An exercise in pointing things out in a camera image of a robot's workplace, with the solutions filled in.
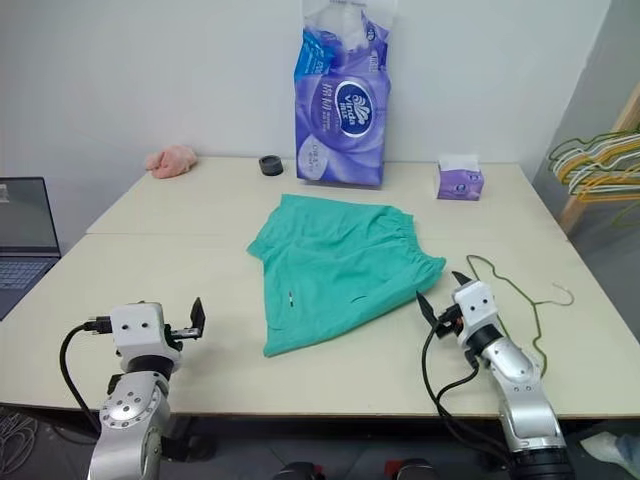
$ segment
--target laptop keyboard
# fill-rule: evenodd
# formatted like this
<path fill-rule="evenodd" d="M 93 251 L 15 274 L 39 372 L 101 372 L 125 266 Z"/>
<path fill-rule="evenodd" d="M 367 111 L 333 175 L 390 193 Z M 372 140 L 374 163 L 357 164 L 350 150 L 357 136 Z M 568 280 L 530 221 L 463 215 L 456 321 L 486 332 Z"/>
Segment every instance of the laptop keyboard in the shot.
<path fill-rule="evenodd" d="M 0 290 L 27 288 L 38 273 L 49 264 L 45 262 L 12 262 L 0 260 Z"/>

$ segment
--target tissue box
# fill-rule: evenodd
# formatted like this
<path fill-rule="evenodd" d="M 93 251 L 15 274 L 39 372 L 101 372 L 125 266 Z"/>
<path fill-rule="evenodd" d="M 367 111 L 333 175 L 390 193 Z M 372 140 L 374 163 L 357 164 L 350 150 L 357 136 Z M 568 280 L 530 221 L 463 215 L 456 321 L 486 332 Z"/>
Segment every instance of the tissue box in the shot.
<path fill-rule="evenodd" d="M 442 155 L 436 190 L 443 200 L 480 200 L 484 176 L 476 155 Z"/>

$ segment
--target cable bundle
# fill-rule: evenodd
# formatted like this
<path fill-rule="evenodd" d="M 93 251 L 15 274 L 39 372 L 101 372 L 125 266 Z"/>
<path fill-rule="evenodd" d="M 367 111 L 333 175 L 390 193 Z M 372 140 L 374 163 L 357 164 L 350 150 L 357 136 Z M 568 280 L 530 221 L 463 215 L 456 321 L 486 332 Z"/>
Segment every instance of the cable bundle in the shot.
<path fill-rule="evenodd" d="M 27 461 L 36 441 L 38 422 L 0 408 L 0 477 L 17 471 Z"/>

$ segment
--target laptop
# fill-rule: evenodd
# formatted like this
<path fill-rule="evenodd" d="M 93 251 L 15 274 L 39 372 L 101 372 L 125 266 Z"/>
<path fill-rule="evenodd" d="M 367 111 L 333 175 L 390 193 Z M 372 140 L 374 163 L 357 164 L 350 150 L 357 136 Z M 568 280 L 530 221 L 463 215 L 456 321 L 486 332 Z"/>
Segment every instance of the laptop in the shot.
<path fill-rule="evenodd" d="M 42 177 L 0 177 L 0 320 L 60 260 Z"/>

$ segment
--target pink cloth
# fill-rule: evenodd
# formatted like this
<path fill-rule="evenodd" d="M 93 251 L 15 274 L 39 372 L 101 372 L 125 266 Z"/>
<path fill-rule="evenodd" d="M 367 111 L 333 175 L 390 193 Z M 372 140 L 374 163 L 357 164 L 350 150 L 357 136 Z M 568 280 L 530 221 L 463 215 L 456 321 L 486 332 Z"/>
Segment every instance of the pink cloth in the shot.
<path fill-rule="evenodd" d="M 187 173 L 198 161 L 189 147 L 172 145 L 147 157 L 147 170 L 155 178 L 171 178 Z"/>

